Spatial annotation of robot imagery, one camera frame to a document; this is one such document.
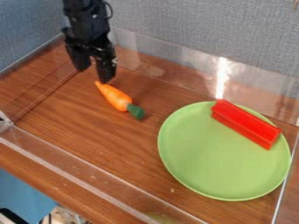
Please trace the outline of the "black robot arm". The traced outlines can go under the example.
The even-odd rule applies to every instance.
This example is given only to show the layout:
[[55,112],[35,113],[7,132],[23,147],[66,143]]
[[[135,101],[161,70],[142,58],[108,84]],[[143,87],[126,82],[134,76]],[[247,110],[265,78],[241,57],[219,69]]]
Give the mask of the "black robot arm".
[[70,22],[62,32],[72,64],[83,72],[95,59],[98,78],[108,83],[118,70],[116,51],[108,39],[111,5],[106,0],[63,0],[63,14]]

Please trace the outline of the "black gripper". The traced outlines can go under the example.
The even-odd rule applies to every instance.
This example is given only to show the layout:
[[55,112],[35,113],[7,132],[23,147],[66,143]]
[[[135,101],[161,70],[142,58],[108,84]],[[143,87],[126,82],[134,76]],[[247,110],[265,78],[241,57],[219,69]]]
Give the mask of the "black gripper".
[[98,78],[108,83],[116,76],[118,58],[114,44],[108,38],[111,32],[110,17],[70,17],[62,29],[66,37],[66,49],[78,71],[91,66],[91,57],[96,61]]

